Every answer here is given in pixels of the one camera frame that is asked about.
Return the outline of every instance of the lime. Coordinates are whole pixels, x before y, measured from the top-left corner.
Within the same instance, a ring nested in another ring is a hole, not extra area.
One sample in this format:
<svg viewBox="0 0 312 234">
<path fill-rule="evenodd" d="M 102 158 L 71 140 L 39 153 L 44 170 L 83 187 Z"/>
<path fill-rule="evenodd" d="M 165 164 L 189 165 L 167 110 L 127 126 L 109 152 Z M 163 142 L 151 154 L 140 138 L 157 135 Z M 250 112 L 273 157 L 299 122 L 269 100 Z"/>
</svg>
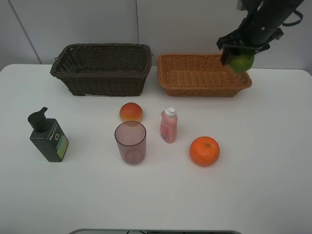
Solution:
<svg viewBox="0 0 312 234">
<path fill-rule="evenodd" d="M 231 69 L 236 73 L 246 72 L 251 69 L 254 63 L 254 51 L 239 49 L 240 55 L 236 56 L 229 63 Z"/>
</svg>

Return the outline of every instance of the orange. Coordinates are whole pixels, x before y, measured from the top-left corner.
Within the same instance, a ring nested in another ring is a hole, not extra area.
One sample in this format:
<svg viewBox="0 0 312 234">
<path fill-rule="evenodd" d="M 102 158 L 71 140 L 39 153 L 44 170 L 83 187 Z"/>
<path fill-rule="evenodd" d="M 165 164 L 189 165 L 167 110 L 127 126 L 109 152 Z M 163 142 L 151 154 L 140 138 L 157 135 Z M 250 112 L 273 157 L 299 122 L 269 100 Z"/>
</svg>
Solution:
<svg viewBox="0 0 312 234">
<path fill-rule="evenodd" d="M 201 136 L 190 146 L 190 157 L 199 166 L 207 167 L 215 163 L 220 154 L 218 143 L 211 137 Z"/>
<path fill-rule="evenodd" d="M 120 109 L 119 116 L 123 122 L 136 121 L 141 122 L 143 117 L 142 108 L 136 103 L 129 102 Z"/>
</svg>

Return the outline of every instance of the cup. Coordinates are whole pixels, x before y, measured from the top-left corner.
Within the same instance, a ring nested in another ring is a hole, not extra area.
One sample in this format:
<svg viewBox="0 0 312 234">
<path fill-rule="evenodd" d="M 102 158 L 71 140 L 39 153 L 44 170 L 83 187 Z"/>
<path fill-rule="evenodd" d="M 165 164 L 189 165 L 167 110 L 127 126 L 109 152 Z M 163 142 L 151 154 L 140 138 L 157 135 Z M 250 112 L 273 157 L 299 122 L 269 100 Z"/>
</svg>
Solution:
<svg viewBox="0 0 312 234">
<path fill-rule="evenodd" d="M 140 163 L 146 155 L 146 129 L 136 121 L 128 121 L 115 130 L 121 158 L 129 164 Z"/>
</svg>

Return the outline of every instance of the white wall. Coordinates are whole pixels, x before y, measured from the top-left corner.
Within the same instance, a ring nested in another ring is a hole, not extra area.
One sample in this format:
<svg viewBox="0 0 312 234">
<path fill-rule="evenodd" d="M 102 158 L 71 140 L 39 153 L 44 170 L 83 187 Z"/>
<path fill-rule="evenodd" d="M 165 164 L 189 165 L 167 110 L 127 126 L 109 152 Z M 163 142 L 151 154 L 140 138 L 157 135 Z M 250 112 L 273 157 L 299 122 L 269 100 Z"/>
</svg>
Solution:
<svg viewBox="0 0 312 234">
<path fill-rule="evenodd" d="M 163 53 L 215 53 L 219 37 L 235 30 L 246 11 L 237 0 L 137 0 L 139 42 L 151 47 L 153 65 Z M 256 57 L 255 68 L 305 69 L 312 73 L 312 1 L 298 8 L 304 19 L 283 27 L 284 37 Z"/>
<path fill-rule="evenodd" d="M 72 43 L 137 43 L 135 0 L 11 0 L 42 63 Z"/>
<path fill-rule="evenodd" d="M 0 0 L 0 35 L 0 71 L 12 63 L 39 63 L 6 0 Z"/>
</svg>

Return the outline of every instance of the dark brown wicker basket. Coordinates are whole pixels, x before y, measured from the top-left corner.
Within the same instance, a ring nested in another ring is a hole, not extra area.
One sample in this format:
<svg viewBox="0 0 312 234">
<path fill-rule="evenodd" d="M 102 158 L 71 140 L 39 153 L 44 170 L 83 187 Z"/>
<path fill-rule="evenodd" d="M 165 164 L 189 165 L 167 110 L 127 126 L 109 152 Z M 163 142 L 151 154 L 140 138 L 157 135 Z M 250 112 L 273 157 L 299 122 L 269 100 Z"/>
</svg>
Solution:
<svg viewBox="0 0 312 234">
<path fill-rule="evenodd" d="M 139 96 L 152 66 L 139 44 L 72 44 L 56 58 L 51 75 L 76 96 Z"/>
</svg>

